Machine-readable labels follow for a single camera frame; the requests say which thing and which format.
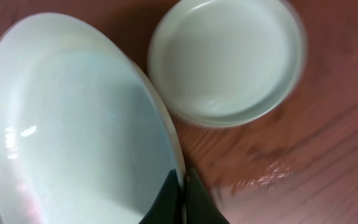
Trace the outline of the light green plate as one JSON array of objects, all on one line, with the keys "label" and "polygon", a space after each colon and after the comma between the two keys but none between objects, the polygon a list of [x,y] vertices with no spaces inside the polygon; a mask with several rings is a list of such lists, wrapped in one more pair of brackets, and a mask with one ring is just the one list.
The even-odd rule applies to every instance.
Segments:
[{"label": "light green plate", "polygon": [[93,26],[34,14],[0,38],[0,223],[139,223],[185,165],[144,72]]},{"label": "light green plate", "polygon": [[211,128],[249,123],[299,82],[307,36],[288,1],[179,1],[149,45],[149,77],[179,118]]}]

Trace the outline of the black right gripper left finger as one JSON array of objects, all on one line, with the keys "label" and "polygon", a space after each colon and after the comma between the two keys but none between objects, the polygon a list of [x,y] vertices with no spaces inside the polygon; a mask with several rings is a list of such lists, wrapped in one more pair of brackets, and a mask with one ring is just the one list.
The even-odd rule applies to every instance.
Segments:
[{"label": "black right gripper left finger", "polygon": [[152,207],[139,224],[182,224],[182,198],[176,170],[165,179]]}]

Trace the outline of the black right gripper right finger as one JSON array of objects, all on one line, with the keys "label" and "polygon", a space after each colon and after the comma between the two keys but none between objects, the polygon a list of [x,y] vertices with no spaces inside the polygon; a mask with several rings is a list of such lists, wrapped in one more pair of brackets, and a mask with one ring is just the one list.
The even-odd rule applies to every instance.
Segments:
[{"label": "black right gripper right finger", "polygon": [[187,171],[186,216],[187,224],[229,224],[215,206],[195,169]]}]

